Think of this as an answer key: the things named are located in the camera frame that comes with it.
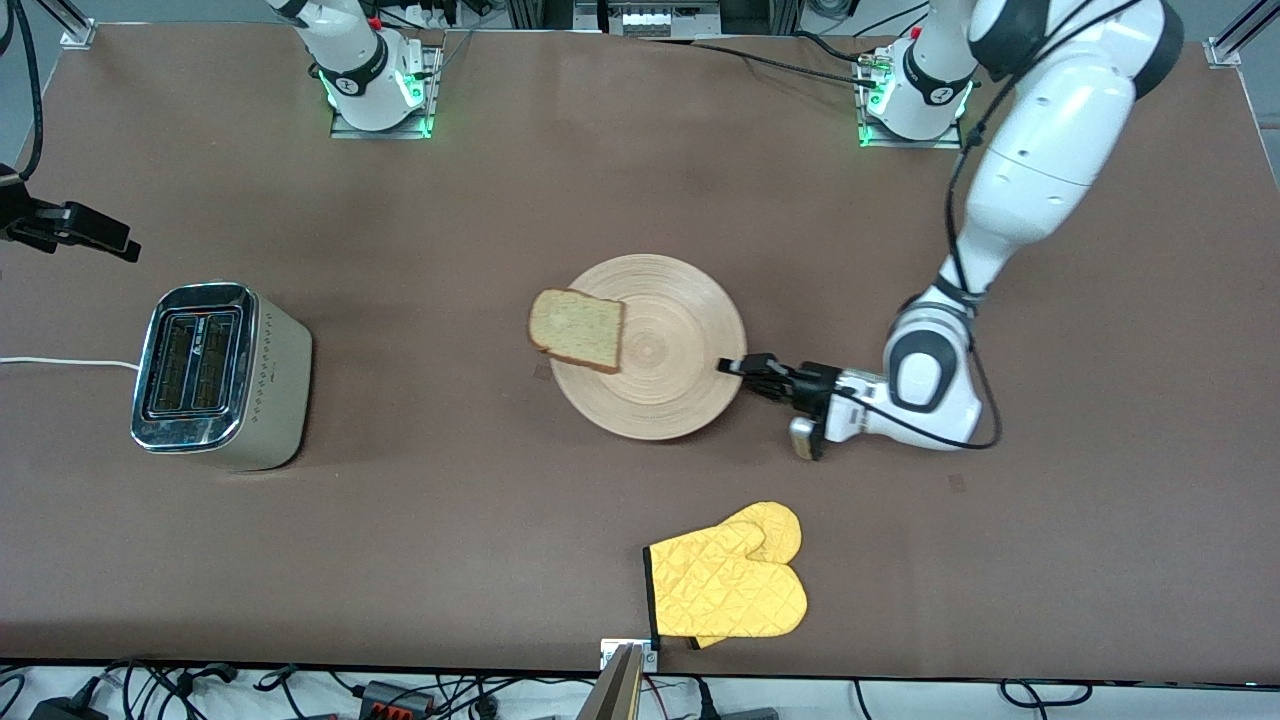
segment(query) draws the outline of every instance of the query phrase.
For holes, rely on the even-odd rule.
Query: oven mitt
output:
[[[808,610],[804,587],[786,565],[799,550],[800,523],[776,502],[646,547],[654,641],[689,637],[707,647],[726,637],[790,633]]]

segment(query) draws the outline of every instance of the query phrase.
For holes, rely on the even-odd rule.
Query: black cable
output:
[[[882,26],[882,24],[884,24],[887,22],[896,20],[896,19],[901,18],[902,15],[914,13],[916,10],[923,10],[925,6],[928,6],[928,3],[920,3],[919,5],[914,5],[911,8],[908,8],[908,9],[902,10],[901,13],[895,13],[895,14],[884,18],[883,20],[879,20],[877,23],[872,23],[872,24],[864,27],[863,29],[855,32],[854,35],[851,35],[849,37],[860,37],[860,36],[863,36],[863,35],[865,35],[865,33],[868,33],[868,32],[878,28],[879,26]]]
[[[806,29],[797,29],[797,31],[792,32],[791,36],[792,37],[803,37],[805,40],[812,40],[818,47],[822,47],[823,53],[826,53],[826,54],[828,54],[832,58],[836,58],[838,60],[844,60],[846,63],[856,63],[858,61],[858,55],[850,55],[849,53],[841,53],[840,50],[836,50],[826,40],[823,40],[822,36],[819,36],[815,32],[809,32]]]
[[[20,696],[22,691],[27,687],[27,676],[26,675],[20,675],[20,674],[19,675],[9,675],[8,678],[0,680],[0,688],[8,685],[10,683],[17,683],[18,687],[15,687],[13,689],[13,694],[9,696],[8,701],[5,701],[4,707],[0,707],[0,717],[4,717],[5,715],[8,715],[9,710],[13,708],[13,703],[18,702],[18,696]]]
[[[273,670],[266,675],[259,678],[257,682],[253,683],[253,689],[257,692],[269,693],[275,688],[280,688],[282,691],[284,691],[284,700],[288,701],[289,708],[293,710],[293,715],[297,716],[298,720],[306,720],[307,716],[302,714],[302,710],[298,707],[297,701],[293,700],[293,691],[289,689],[289,678],[292,678],[297,671],[298,666],[291,662],[284,667],[280,667],[279,670]],[[160,716],[163,720],[164,717],[163,705],[160,706]]]
[[[120,685],[120,707],[124,708],[124,720],[133,720],[133,706],[129,703],[129,680],[133,678],[133,665],[124,671],[124,683]]]
[[[27,53],[27,79],[31,82],[31,119],[35,129],[32,132],[31,156],[27,158],[27,167],[18,173],[19,178],[28,181],[40,165],[40,156],[45,151],[45,105],[40,97],[40,68],[36,65],[36,41],[31,36],[31,23],[27,22],[27,10],[22,6],[22,0],[9,0],[9,13],[10,18],[17,18],[18,20],[22,46]]]
[[[443,715],[443,717],[445,717],[445,719],[452,717],[457,712],[461,712],[462,710],[466,710],[467,707],[471,707],[472,705],[480,702],[481,700],[485,700],[488,697],[493,697],[493,696],[498,694],[500,691],[504,691],[504,689],[509,688],[511,685],[515,685],[516,683],[521,682],[521,679],[522,678],[515,678],[515,679],[511,679],[511,680],[506,680],[504,683],[502,683],[500,685],[498,685],[498,687],[495,687],[495,688],[493,688],[490,691],[485,691],[483,693],[477,693],[476,697],[474,697],[474,698],[463,702],[462,705],[460,705],[457,707],[449,708],[449,712],[447,712],[445,715]]]
[[[160,689],[160,683],[157,683],[155,680],[155,678],[152,678],[150,680],[150,683],[151,683],[151,689],[150,691],[146,689],[146,685],[142,687],[142,689],[146,691],[147,694],[146,694],[146,697],[142,698],[142,706],[138,707],[138,717],[146,717],[147,716],[147,707],[151,706],[151,698],[154,698],[155,694],[156,694],[156,691]]]
[[[410,27],[410,28],[413,28],[413,29],[430,29],[430,28],[420,26],[417,23],[412,23],[412,22],[408,20],[408,18],[402,18],[402,17],[397,15],[396,13],[392,13],[387,8],[383,8],[381,5],[378,6],[378,14],[379,15],[387,15],[390,19],[393,19],[393,20],[403,24],[404,27]]]
[[[303,715],[302,710],[298,707],[298,701],[293,700],[293,691],[289,689],[289,683],[280,683],[280,689],[284,691],[284,700],[289,701],[289,708],[298,716],[298,720],[306,720],[307,716]]]
[[[160,714],[157,715],[157,717],[164,717],[165,710],[169,707],[169,702],[173,701],[174,698],[177,698],[178,702],[182,703],[182,707],[187,711],[187,720],[192,720],[193,717],[198,717],[200,720],[209,720],[209,717],[205,716],[205,714],[201,712],[200,708],[196,707],[191,702],[191,700],[187,697],[191,693],[189,692],[184,693],[182,691],[182,688],[179,688],[179,685],[174,683],[174,680],[169,679],[169,673],[172,673],[172,670],[166,670],[166,669],[161,669],[161,667],[157,667],[157,666],[147,665],[146,662],[136,661],[136,660],[131,660],[129,662],[133,662],[138,667],[142,667],[143,670],[146,670],[147,673],[150,673],[151,678],[155,679],[156,684],[159,687],[164,688],[165,692],[168,693],[165,696],[165,698],[164,698],[164,702],[160,703]],[[146,705],[147,705],[147,702],[142,703],[142,712],[143,714],[146,712]]]
[[[982,393],[987,397],[987,405],[991,406],[991,439],[988,439],[987,442],[973,443],[973,442],[961,442],[957,439],[945,438],[942,436],[931,433],[929,430],[925,430],[923,428],[918,428],[911,423],[908,423],[906,420],[902,420],[901,418],[897,418],[891,413],[881,410],[878,406],[867,402],[849,388],[837,387],[833,392],[840,397],[851,400],[858,405],[861,405],[863,409],[865,409],[868,413],[874,413],[881,418],[884,418],[886,420],[890,420],[896,425],[901,425],[918,436],[927,437],[933,442],[938,442],[947,447],[956,447],[960,450],[991,450],[992,447],[1000,445],[1000,441],[1004,439],[1005,421],[1000,416],[1000,405],[996,402],[995,391],[991,389],[991,380],[987,378],[987,368],[984,368],[982,364],[982,355],[978,354],[978,343],[973,340],[973,336],[969,337],[969,355],[973,356],[973,366],[975,370],[978,370],[978,380],[982,383]]]
[[[0,58],[4,56],[6,50],[9,50],[9,44],[13,42],[13,28],[14,24],[17,24],[14,23],[13,19],[12,3],[4,4],[4,15],[5,15],[5,24],[4,24],[4,35],[0,35]]]
[[[929,17],[929,14],[928,14],[928,13],[924,13],[924,14],[923,14],[923,15],[920,15],[919,18],[915,18],[914,20],[911,20],[911,23],[910,23],[909,26],[904,27],[904,28],[902,28],[902,32],[897,33],[897,36],[899,36],[899,37],[902,37],[902,36],[905,36],[906,33],[911,32],[911,28],[913,28],[913,27],[915,27],[915,26],[918,26],[918,24],[923,23],[923,22],[925,20],[925,18],[928,18],[928,17]]]
[[[813,68],[803,68],[800,65],[792,65],[790,63],[783,63],[781,60],[774,60],[772,58],[762,58],[760,55],[753,55],[750,53],[742,53],[741,50],[735,50],[732,47],[721,47],[719,45],[699,45],[696,42],[680,42],[677,45],[689,45],[690,47],[701,47],[703,50],[713,50],[716,53],[724,53],[733,55],[736,58],[742,58],[744,60],[753,60],[755,63],[763,63],[765,65],[773,65],[774,68],[782,68],[783,70],[791,70],[794,73],[800,73],[805,76],[819,77],[823,79],[833,79],[836,82],[845,82],[849,85],[856,85],[861,87],[876,87],[876,83],[869,79],[859,79],[849,76],[837,76],[835,73],[824,73],[822,70],[815,70]]]
[[[694,682],[698,683],[698,694],[703,703],[703,711],[698,715],[698,720],[721,720],[719,712],[716,710],[716,701],[712,698],[712,689],[707,685],[707,680],[694,675]]]
[[[360,685],[348,685],[348,684],[347,684],[347,683],[344,683],[344,682],[342,680],[342,678],[339,678],[339,676],[338,676],[338,674],[337,674],[337,673],[334,673],[333,670],[329,670],[329,676],[330,676],[330,678],[333,678],[333,682],[335,682],[335,683],[338,683],[339,685],[342,685],[342,687],[343,687],[343,689],[346,689],[346,691],[347,691],[348,693],[351,693],[351,694],[353,694],[353,696],[355,696],[355,694],[356,694],[356,692],[357,692],[357,691],[356,691],[356,688],[358,688],[358,687],[360,687]]]
[[[1027,691],[1027,694],[1030,696],[1032,698],[1030,702],[1027,702],[1024,700],[1018,700],[1011,694],[1009,694],[1010,683],[1016,683],[1018,685],[1021,685],[1021,688]],[[1041,700],[1039,693],[1036,692],[1036,688],[1033,688],[1030,683],[1028,683],[1027,680],[1010,678],[1000,682],[1000,697],[1005,698],[1005,702],[1015,707],[1021,707],[1023,710],[1036,710],[1037,712],[1039,712],[1041,720],[1048,720],[1047,708],[1075,707],[1076,705],[1084,705],[1085,702],[1088,702],[1091,697],[1093,697],[1093,685],[1085,684],[1080,687],[1084,688],[1084,693],[1080,694],[1079,697],[1073,697],[1068,700]]]
[[[858,710],[863,712],[863,720],[872,720],[872,712],[867,710],[867,698],[863,697],[863,684],[854,679],[854,693],[858,694]]]

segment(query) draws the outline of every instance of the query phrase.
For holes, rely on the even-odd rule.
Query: brown table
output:
[[[859,149],[833,83],[566,33],[477,35],[430,141],[330,141],[306,64],[255,26],[63,55],[35,190],[142,261],[0,249],[0,352],[132,359],[160,295],[234,278],[315,334],[314,395],[301,456],[238,477],[138,450],[127,370],[0,369],[0,655],[590,669],[646,632],[644,544],[773,498],[808,618],[663,669],[1280,682],[1280,204],[1235,73],[1188,49],[1001,278],[998,448],[806,464],[746,396],[685,441],[596,429],[527,305],[663,252],[753,351],[878,368],[951,154]]]

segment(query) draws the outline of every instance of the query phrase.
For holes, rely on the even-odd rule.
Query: cable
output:
[[[138,717],[146,717],[146,715],[147,715],[147,707],[151,706],[151,698],[155,697],[156,691],[160,689],[160,683],[156,682],[155,678],[152,678],[150,680],[150,683],[151,683],[151,689],[150,691],[146,691],[146,685],[142,687],[142,689],[145,689],[147,692],[147,694],[146,694],[146,697],[142,698],[142,707],[138,708]],[[133,712],[133,708],[131,706],[129,707],[129,714],[127,714],[127,715],[131,715],[132,712]]]
[[[498,14],[498,13],[494,13],[492,18],[488,18],[488,19],[484,19],[484,20],[480,20],[480,22],[477,22],[476,24],[474,24],[474,26],[471,26],[470,28],[467,28],[467,36],[466,36],[466,37],[463,37],[461,42],[458,42],[457,47],[454,47],[453,50],[449,50],[449,54],[448,54],[448,55],[447,55],[447,56],[444,58],[444,61],[443,61],[443,63],[440,63],[440,72],[439,72],[439,74],[444,74],[444,68],[449,67],[449,63],[452,63],[452,61],[453,61],[453,56],[454,56],[454,55],[457,55],[457,54],[458,54],[458,51],[460,51],[460,50],[462,50],[462,49],[463,49],[463,47],[465,47],[465,46],[467,45],[467,42],[470,42],[470,41],[471,41],[471,36],[472,36],[472,35],[475,35],[477,29],[480,29],[480,28],[483,28],[484,26],[486,26],[486,24],[492,23],[492,22],[493,22],[493,20],[495,20],[495,19],[497,19],[498,17],[499,17],[499,14]]]
[[[897,418],[891,413],[881,410],[878,406],[872,405],[870,402],[863,400],[849,388],[837,387],[833,392],[840,397],[851,400],[858,405],[861,405],[868,413],[874,413],[881,418],[884,418],[886,420],[901,425],[915,434],[927,437],[933,442],[938,442],[947,447],[956,447],[960,450],[991,450],[992,447],[1000,445],[1000,441],[1004,439],[1005,421],[1000,416],[1000,405],[996,402],[995,391],[991,389],[991,380],[987,378],[987,368],[984,368],[982,364],[982,355],[978,354],[978,343],[974,341],[973,336],[969,336],[969,355],[973,356],[973,366],[974,369],[978,370],[978,380],[982,383],[982,392],[987,397],[987,405],[991,406],[991,439],[988,439],[987,442],[972,443],[972,442],[961,442],[957,439],[945,438],[942,436],[931,433],[929,430],[925,430],[923,428],[918,428],[911,423],[908,423],[906,420],[902,420],[901,418]]]
[[[13,4],[5,3],[4,5],[4,35],[0,35],[0,58],[4,56],[5,51],[9,50],[9,44],[13,41],[13,28],[17,24],[13,18]]]
[[[736,58],[742,58],[744,60],[753,60],[756,63],[763,63],[765,65],[773,65],[774,68],[782,68],[783,70],[791,70],[794,73],[800,73],[805,76],[813,76],[823,79],[832,79],[836,82],[845,82],[849,85],[856,85],[861,87],[876,87],[876,83],[869,79],[859,79],[849,76],[837,76],[835,73],[824,73],[822,70],[815,70],[813,68],[803,68],[800,65],[792,65],[788,63],[782,63],[772,58],[762,58],[760,55],[753,55],[750,53],[742,53],[741,50],[735,50],[732,47],[721,47],[719,45],[699,45],[696,42],[676,42],[676,45],[687,45],[690,47],[701,47],[703,50],[713,50],[716,53],[724,53],[727,55],[733,55]]]
[[[694,682],[698,683],[698,694],[701,697],[703,711],[698,715],[698,720],[721,720],[719,712],[716,711],[716,701],[712,698],[712,689],[707,685],[707,680],[694,675]]]
[[[142,368],[123,360],[68,360],[64,357],[0,357],[0,365],[9,363],[40,363],[45,365],[111,365],[140,372]]]
[[[379,17],[381,17],[381,15],[387,15],[387,17],[389,17],[390,19],[393,19],[393,20],[396,20],[396,22],[398,22],[398,23],[403,24],[404,27],[410,27],[410,28],[413,28],[413,29],[431,29],[431,28],[429,28],[429,27],[425,27],[425,26],[420,26],[420,24],[417,24],[417,23],[411,23],[411,22],[408,20],[408,18],[402,18],[402,17],[397,15],[396,13],[392,13],[392,12],[390,12],[390,10],[388,10],[387,8],[383,8],[381,5],[375,5],[375,9],[376,9],[376,12],[378,12],[378,15],[379,15]]]
[[[1027,702],[1027,701],[1023,701],[1023,700],[1016,700],[1015,697],[1012,697],[1011,694],[1009,694],[1009,684],[1010,683],[1016,683],[1016,684],[1021,685],[1023,689],[1027,691],[1027,694],[1029,694],[1032,697],[1032,701]],[[1007,703],[1010,703],[1010,705],[1012,705],[1015,707],[1021,707],[1023,710],[1036,710],[1036,711],[1039,712],[1041,720],[1048,720],[1048,710],[1047,708],[1050,708],[1050,707],[1075,707],[1076,705],[1084,705],[1085,702],[1088,702],[1088,700],[1091,697],[1093,697],[1093,685],[1085,684],[1085,685],[1080,685],[1080,687],[1084,688],[1084,693],[1080,697],[1074,697],[1074,698],[1069,698],[1069,700],[1041,700],[1039,693],[1036,692],[1036,688],[1033,688],[1030,685],[1030,683],[1028,683],[1027,680],[1019,680],[1019,679],[1010,678],[1010,679],[1005,679],[1005,680],[1000,682],[1000,697],[1005,698],[1005,702],[1007,702]]]
[[[836,58],[838,60],[844,60],[846,63],[856,63],[858,61],[858,55],[850,55],[849,53],[841,53],[840,50],[836,50],[835,47],[832,47],[831,45],[828,45],[827,41],[823,40],[817,33],[809,32],[806,29],[797,29],[797,31],[792,32],[791,36],[792,37],[803,37],[805,40],[814,41],[814,44],[817,44],[818,47],[822,47],[823,53],[826,53],[826,54],[828,54],[832,58]]]
[[[15,687],[13,689],[13,694],[9,696],[9,700],[4,703],[4,707],[0,707],[0,717],[4,717],[5,715],[8,715],[9,710],[13,708],[13,703],[18,702],[18,696],[20,696],[22,691],[27,687],[27,676],[26,675],[9,675],[8,678],[0,680],[0,688],[8,685],[10,683],[17,683],[18,687]]]
[[[863,684],[854,678],[854,693],[858,694],[858,710],[863,714],[863,720],[872,720],[872,714],[867,710],[867,698],[863,697]]]
[[[671,720],[671,715],[667,714],[667,703],[662,701],[662,693],[658,692],[658,685],[653,683],[653,678],[645,675],[644,682],[649,683],[649,688],[653,689],[653,700],[658,703],[658,710],[662,711],[662,720]]]
[[[915,27],[915,26],[918,26],[918,24],[923,23],[923,22],[925,20],[925,18],[928,18],[928,17],[929,17],[929,14],[928,14],[928,13],[924,13],[924,14],[923,14],[923,15],[920,15],[919,18],[915,18],[914,20],[911,20],[911,24],[909,24],[909,26],[904,27],[904,28],[902,28],[902,32],[897,33],[897,36],[899,36],[899,37],[902,37],[902,36],[905,36],[906,33],[911,32],[911,28],[913,28],[913,27]]]
[[[9,44],[13,33],[13,24],[17,19],[18,33],[22,36],[22,47],[27,54],[27,79],[31,83],[31,120],[32,120],[32,140],[31,140],[31,156],[27,158],[27,167],[23,168],[18,177],[23,182],[31,179],[31,176],[36,173],[36,167],[40,165],[40,156],[45,151],[45,105],[40,96],[40,68],[36,65],[36,41],[31,36],[31,23],[27,20],[27,9],[23,8],[22,0],[9,0],[9,28],[5,29],[4,45]]]
[[[188,696],[191,694],[189,688],[187,688],[186,692],[183,691],[182,676],[178,678],[178,682],[175,684],[174,680],[169,679],[169,673],[172,673],[172,670],[154,667],[143,661],[137,661],[137,660],[129,660],[128,662],[131,664],[131,666],[136,665],[146,670],[151,675],[151,678],[155,679],[157,687],[163,687],[165,692],[169,693],[168,696],[165,696],[164,702],[160,703],[159,717],[164,717],[164,712],[169,707],[169,702],[174,698],[178,698],[178,702],[180,702],[183,708],[187,711],[187,720],[192,720],[193,717],[198,717],[200,720],[209,720],[209,717],[205,716],[205,714],[201,712],[198,707],[192,705],[191,700],[188,698]],[[191,680],[195,680],[198,676],[200,674],[193,675],[191,676]],[[142,705],[142,711],[146,712],[146,702],[143,702]]]
[[[302,714],[302,708],[298,707],[298,702],[293,698],[293,691],[289,689],[289,678],[292,678],[297,671],[298,666],[291,662],[279,670],[273,670],[259,678],[257,682],[253,683],[253,689],[264,693],[269,693],[275,688],[283,689],[284,700],[289,702],[289,710],[293,711],[293,715],[297,716],[298,720],[306,720],[307,716]],[[164,720],[164,705],[160,706],[160,720]]]
[[[927,8],[928,5],[929,5],[928,3],[920,3],[919,5],[914,5],[914,6],[911,6],[911,8],[908,8],[908,9],[902,10],[901,13],[895,13],[895,14],[892,14],[892,15],[890,15],[890,17],[884,18],[883,20],[879,20],[879,22],[877,22],[877,23],[872,23],[872,24],[869,24],[869,26],[864,27],[863,29],[860,29],[860,31],[858,31],[858,32],[855,32],[855,33],[850,35],[849,37],[861,37],[863,35],[865,35],[865,33],[868,33],[868,32],[870,32],[870,31],[873,31],[873,29],[878,28],[879,26],[882,26],[882,24],[884,24],[884,23],[887,23],[887,22],[892,22],[892,20],[896,20],[896,19],[901,18],[902,15],[908,15],[908,14],[910,14],[910,13],[914,13],[914,12],[916,12],[916,10],[923,10],[923,9],[924,9],[924,8]]]
[[[348,684],[347,684],[347,683],[344,683],[344,682],[342,680],[342,678],[339,678],[339,676],[338,676],[338,674],[337,674],[337,673],[334,673],[333,670],[329,670],[329,676],[330,676],[330,678],[333,678],[333,682],[335,682],[335,683],[338,683],[339,685],[342,685],[342,687],[343,687],[343,689],[346,689],[346,691],[347,691],[348,693],[351,693],[351,694],[356,694],[356,688],[357,688],[357,687],[360,687],[360,685],[348,685]]]

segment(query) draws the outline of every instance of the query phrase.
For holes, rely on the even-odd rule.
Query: wooden plate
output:
[[[746,354],[742,318],[719,284],[663,255],[625,255],[582,273],[573,290],[626,302],[622,361],[613,375],[558,360],[564,397],[602,428],[635,439],[671,439],[716,419],[740,378],[716,372]]]

